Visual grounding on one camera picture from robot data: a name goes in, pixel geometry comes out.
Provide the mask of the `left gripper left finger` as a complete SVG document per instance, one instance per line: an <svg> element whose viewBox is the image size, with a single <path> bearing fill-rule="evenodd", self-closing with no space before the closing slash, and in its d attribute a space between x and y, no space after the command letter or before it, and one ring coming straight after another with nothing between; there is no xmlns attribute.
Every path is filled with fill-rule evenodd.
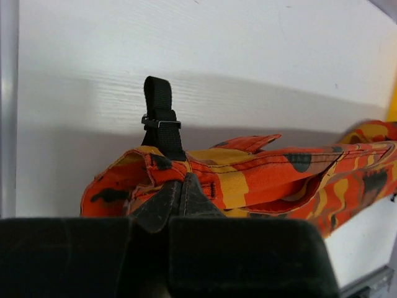
<svg viewBox="0 0 397 298"><path fill-rule="evenodd" d="M180 182L170 181L129 216L148 233L158 233L167 224L169 217L178 209Z"/></svg>

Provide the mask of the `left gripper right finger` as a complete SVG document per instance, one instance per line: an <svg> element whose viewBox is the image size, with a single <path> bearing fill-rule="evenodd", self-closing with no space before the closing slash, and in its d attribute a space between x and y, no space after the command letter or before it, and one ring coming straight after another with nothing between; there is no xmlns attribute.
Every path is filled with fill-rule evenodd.
<svg viewBox="0 0 397 298"><path fill-rule="evenodd" d="M225 217L222 211L203 193L196 174L187 173L181 192L181 216Z"/></svg>

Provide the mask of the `orange camouflage trousers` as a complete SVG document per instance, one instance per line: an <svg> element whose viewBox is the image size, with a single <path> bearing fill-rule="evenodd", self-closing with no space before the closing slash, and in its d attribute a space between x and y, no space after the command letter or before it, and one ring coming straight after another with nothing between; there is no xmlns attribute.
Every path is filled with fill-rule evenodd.
<svg viewBox="0 0 397 298"><path fill-rule="evenodd" d="M168 81L149 76L141 146L96 176L81 199L84 217L130 215L165 183L194 173L227 217L303 219L327 237L376 201L396 194L396 123L369 120L330 146L268 151L278 135L238 137L185 151Z"/></svg>

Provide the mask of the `yellow plastic tray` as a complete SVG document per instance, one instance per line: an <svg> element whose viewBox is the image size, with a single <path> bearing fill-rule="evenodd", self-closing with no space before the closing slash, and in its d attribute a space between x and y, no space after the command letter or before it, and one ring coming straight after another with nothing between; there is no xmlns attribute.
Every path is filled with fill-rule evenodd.
<svg viewBox="0 0 397 298"><path fill-rule="evenodd" d="M388 122L396 122L397 121L397 89L393 91L393 95L391 97L390 106L387 112L386 120Z"/></svg>

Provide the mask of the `aluminium rail frame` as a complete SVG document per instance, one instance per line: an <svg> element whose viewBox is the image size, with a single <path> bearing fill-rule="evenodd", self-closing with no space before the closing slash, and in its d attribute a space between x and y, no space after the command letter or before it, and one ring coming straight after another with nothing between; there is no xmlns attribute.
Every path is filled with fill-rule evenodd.
<svg viewBox="0 0 397 298"><path fill-rule="evenodd" d="M303 219L183 217L158 233L84 217L84 191L141 146L149 76L185 151L278 135L338 143L387 122L395 1L2 1L2 297L387 297L396 203L329 236Z"/></svg>

